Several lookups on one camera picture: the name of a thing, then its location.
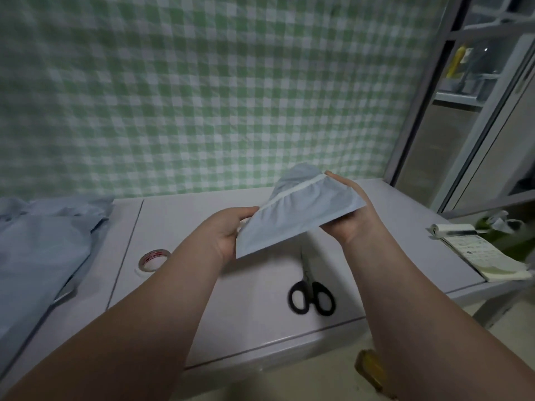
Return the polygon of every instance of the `floor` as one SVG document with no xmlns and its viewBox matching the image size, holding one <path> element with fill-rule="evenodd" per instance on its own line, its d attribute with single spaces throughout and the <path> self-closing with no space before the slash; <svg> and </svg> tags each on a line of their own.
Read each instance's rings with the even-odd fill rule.
<svg viewBox="0 0 535 401">
<path fill-rule="evenodd" d="M 473 314 L 480 305 L 465 310 Z M 492 326 L 491 333 L 535 370 L 535 288 Z M 189 401 L 385 401 L 387 398 L 376 393 L 353 367 L 358 352 L 371 347 L 368 335 L 346 348 L 258 374 Z"/>
</svg>

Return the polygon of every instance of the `rolled notebook page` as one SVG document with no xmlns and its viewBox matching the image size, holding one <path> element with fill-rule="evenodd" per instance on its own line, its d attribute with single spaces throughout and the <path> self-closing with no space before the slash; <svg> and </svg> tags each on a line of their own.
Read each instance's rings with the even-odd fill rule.
<svg viewBox="0 0 535 401">
<path fill-rule="evenodd" d="M 477 235 L 476 229 L 469 223 L 434 223 L 431 225 L 431 233 L 437 238 Z"/>
</svg>

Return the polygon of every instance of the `gingham fabric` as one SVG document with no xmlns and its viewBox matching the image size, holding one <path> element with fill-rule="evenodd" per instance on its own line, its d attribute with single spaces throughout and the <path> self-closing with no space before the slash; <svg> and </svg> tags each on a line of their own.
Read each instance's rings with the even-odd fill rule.
<svg viewBox="0 0 535 401">
<path fill-rule="evenodd" d="M 0 195 L 380 177 L 446 0 L 0 0 Z"/>
</svg>

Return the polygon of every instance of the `black scissors handle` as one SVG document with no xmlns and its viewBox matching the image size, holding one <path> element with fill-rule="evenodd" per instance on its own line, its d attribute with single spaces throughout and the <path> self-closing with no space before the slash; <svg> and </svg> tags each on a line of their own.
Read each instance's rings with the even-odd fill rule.
<svg viewBox="0 0 535 401">
<path fill-rule="evenodd" d="M 298 308 L 294 304 L 292 296 L 296 291 L 301 291 L 303 294 L 304 308 Z M 331 301 L 331 307 L 328 310 L 322 308 L 322 305 L 319 303 L 319 293 L 321 292 L 328 296 L 329 300 Z M 310 303 L 314 304 L 318 314 L 324 317 L 331 316 L 336 310 L 336 301 L 334 300 L 334 296 L 332 295 L 331 291 L 329 291 L 329 289 L 322 283 L 318 283 L 317 281 L 312 282 L 312 298 L 309 295 L 307 282 L 304 280 L 298 281 L 291 286 L 290 291 L 288 291 L 288 305 L 293 312 L 299 315 L 306 314 L 310 309 Z"/>
</svg>

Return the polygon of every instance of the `forearm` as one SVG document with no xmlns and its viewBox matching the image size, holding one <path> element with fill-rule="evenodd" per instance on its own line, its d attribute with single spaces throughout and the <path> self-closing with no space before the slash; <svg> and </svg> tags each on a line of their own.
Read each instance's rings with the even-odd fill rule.
<svg viewBox="0 0 535 401">
<path fill-rule="evenodd" d="M 532 396 L 533 372 L 432 284 L 382 224 L 344 253 L 401 399 Z"/>
<path fill-rule="evenodd" d="M 223 266 L 188 237 L 149 280 L 27 374 L 6 399 L 168 399 Z"/>
</svg>

